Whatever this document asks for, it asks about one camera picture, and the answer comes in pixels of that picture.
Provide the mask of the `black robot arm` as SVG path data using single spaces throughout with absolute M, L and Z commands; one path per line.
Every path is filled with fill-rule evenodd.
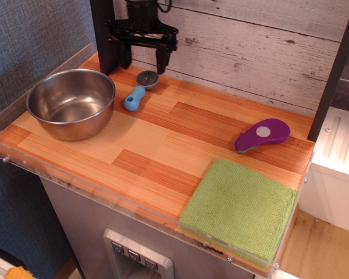
M 156 49 L 156 71 L 163 74 L 169 64 L 170 54 L 177 49 L 178 29 L 162 23 L 158 12 L 167 13 L 158 1 L 127 1 L 128 18 L 106 23 L 108 40 L 117 54 L 122 68 L 127 69 L 132 61 L 132 46 Z

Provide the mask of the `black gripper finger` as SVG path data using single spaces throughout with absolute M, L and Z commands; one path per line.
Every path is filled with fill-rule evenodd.
M 131 45 L 118 41 L 116 43 L 116 54 L 121 67 L 127 69 L 132 61 Z
M 169 64 L 172 49 L 168 45 L 160 45 L 156 49 L 156 68 L 158 74 L 163 74 Z

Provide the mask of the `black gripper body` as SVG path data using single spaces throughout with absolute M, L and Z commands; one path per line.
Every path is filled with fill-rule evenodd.
M 131 46 L 163 48 L 166 52 L 177 49 L 178 29 L 162 23 L 159 12 L 167 13 L 160 5 L 128 5 L 127 19 L 109 20 L 108 40 L 117 52 L 127 52 Z

